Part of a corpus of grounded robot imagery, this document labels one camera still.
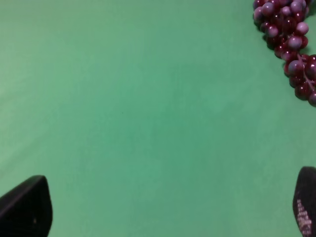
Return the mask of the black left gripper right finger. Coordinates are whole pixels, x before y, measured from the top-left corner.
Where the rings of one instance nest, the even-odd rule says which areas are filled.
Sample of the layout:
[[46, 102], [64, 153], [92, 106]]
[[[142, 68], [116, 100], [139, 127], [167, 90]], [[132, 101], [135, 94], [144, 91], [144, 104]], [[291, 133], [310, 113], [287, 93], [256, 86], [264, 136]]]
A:
[[303, 237], [316, 236], [316, 168], [304, 166], [299, 171], [292, 208]]

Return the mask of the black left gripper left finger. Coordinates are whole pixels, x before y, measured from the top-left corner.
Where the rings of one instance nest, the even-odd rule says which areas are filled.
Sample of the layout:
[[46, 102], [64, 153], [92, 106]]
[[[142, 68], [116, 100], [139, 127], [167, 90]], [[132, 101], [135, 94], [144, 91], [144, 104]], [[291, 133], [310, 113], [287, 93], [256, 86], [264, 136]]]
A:
[[2, 237], [47, 237], [53, 220], [47, 178], [34, 175], [0, 197]]

